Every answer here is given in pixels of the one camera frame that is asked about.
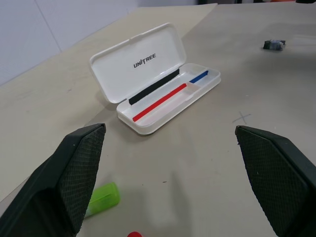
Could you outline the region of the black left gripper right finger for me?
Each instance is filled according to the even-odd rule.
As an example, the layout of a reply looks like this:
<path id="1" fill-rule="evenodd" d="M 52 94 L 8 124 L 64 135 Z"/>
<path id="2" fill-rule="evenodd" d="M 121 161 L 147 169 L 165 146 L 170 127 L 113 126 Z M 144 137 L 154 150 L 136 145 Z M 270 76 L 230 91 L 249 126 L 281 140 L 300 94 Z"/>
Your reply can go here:
<path id="1" fill-rule="evenodd" d="M 316 167 L 287 138 L 240 125 L 235 135 L 247 176 L 278 237 L 316 235 Z"/>

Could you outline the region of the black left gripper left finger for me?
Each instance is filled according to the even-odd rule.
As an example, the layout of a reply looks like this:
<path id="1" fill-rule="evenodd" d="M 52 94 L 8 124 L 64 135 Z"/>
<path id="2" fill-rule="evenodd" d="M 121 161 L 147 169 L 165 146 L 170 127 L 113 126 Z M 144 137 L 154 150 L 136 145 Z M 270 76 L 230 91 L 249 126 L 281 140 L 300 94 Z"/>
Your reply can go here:
<path id="1" fill-rule="evenodd" d="M 75 237 L 92 196 L 106 133 L 103 123 L 66 135 L 0 217 L 2 237 Z"/>

